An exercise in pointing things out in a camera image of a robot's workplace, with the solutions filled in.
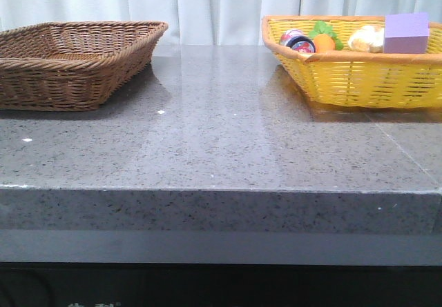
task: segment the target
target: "green toy leaf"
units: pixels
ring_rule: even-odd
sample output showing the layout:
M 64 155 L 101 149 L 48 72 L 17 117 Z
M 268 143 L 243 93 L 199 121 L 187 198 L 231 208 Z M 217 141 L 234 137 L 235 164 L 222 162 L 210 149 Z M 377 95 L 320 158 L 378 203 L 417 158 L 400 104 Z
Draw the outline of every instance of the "green toy leaf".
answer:
M 334 33 L 333 32 L 333 27 L 332 26 L 325 26 L 324 33 L 327 33 L 327 34 Z
M 309 37 L 310 37 L 310 39 L 313 39 L 318 34 L 319 34 L 319 31 L 312 30 L 312 31 L 309 32 Z
M 334 39 L 334 49 L 335 50 L 342 50 L 344 48 L 343 42 L 339 40 L 338 38 Z
M 318 33 L 324 33 L 327 24 L 324 21 L 317 21 L 313 30 L 318 31 Z

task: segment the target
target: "purple block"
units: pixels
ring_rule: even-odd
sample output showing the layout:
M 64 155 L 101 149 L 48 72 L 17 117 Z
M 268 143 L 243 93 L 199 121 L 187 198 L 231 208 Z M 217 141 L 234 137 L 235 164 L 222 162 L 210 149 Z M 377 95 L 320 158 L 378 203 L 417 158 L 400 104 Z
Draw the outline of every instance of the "purple block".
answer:
M 426 12 L 387 15 L 384 53 L 425 53 L 430 35 L 428 23 Z

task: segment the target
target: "toy carrot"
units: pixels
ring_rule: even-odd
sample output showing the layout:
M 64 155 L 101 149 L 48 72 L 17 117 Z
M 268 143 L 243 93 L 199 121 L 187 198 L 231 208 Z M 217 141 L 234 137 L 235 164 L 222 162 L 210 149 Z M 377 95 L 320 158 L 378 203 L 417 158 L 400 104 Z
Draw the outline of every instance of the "toy carrot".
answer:
M 344 45 L 338 35 L 333 31 L 333 26 L 324 21 L 317 21 L 314 29 L 309 32 L 309 37 L 313 39 L 316 52 L 324 53 L 328 50 L 342 50 Z

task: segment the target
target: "speckled stone surface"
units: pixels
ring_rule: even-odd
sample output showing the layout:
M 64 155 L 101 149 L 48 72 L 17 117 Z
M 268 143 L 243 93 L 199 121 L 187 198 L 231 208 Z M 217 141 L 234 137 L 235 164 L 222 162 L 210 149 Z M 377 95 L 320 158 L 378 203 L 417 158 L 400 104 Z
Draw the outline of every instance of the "speckled stone surface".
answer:
M 309 103 L 266 48 L 159 47 L 99 110 L 0 111 L 0 226 L 428 234 L 440 122 Z
M 256 191 L 7 191 L 0 227 L 428 234 L 437 195 Z

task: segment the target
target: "yellow object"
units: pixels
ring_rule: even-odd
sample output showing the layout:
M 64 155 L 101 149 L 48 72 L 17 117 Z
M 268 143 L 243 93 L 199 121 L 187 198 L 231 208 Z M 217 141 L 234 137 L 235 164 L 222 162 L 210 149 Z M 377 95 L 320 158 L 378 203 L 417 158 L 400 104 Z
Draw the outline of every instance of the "yellow object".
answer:
M 333 25 L 343 50 L 306 54 L 279 45 L 284 31 L 309 32 L 317 20 Z M 419 55 L 349 50 L 347 40 L 367 24 L 385 22 L 382 17 L 267 16 L 262 37 L 312 101 L 366 108 L 442 107 L 442 23 L 430 23 L 427 52 Z

